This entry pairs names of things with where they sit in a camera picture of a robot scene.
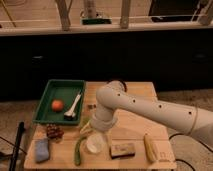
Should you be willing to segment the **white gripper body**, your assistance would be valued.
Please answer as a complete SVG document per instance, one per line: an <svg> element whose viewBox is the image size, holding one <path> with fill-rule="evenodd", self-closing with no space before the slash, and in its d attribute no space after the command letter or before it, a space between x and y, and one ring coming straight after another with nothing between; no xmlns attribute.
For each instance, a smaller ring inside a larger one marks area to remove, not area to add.
<svg viewBox="0 0 213 171"><path fill-rule="evenodd" d="M94 130L98 132L107 132L116 124L116 122L116 117L113 117L110 121L103 121L101 119L98 119L95 115L92 115L85 120L85 123L80 128L79 133L83 135Z"/></svg>

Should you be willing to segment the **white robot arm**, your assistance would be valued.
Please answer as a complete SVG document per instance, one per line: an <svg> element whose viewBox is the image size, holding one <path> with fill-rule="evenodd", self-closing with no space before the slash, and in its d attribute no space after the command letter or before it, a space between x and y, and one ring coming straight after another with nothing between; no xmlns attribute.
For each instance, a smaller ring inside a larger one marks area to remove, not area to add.
<svg viewBox="0 0 213 171"><path fill-rule="evenodd" d="M96 91L97 107L91 128L106 132L117 122L119 109L162 124L213 148L213 112L166 101L151 101L126 92L126 84L113 80Z"/></svg>

